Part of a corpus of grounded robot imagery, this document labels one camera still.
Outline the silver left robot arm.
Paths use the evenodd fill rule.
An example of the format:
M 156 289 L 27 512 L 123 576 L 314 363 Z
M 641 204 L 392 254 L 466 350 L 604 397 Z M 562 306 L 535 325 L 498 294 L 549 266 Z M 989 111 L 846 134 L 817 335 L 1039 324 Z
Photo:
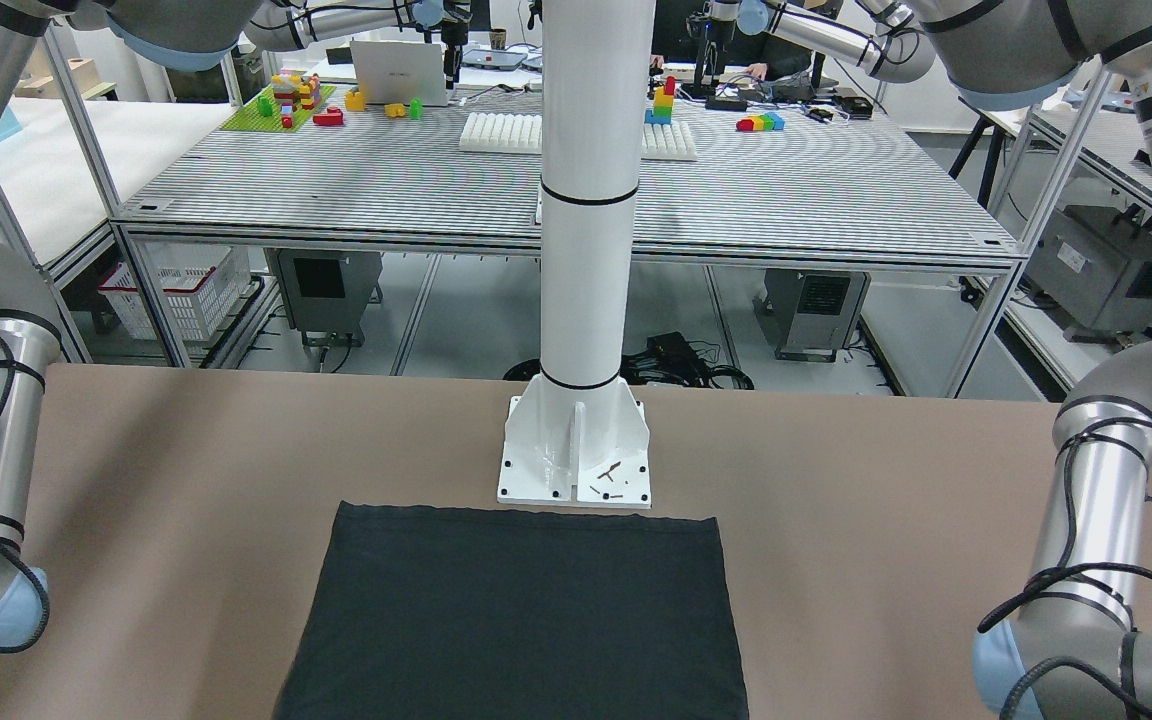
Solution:
M 1152 1 L 905 1 L 978 108 L 1043 100 L 1092 58 L 1132 88 L 1152 160 Z M 1152 341 L 1064 397 L 1049 501 L 1020 593 L 980 621 L 973 680 L 1001 719 L 1152 719 L 1152 571 L 1138 562 L 1152 469 Z

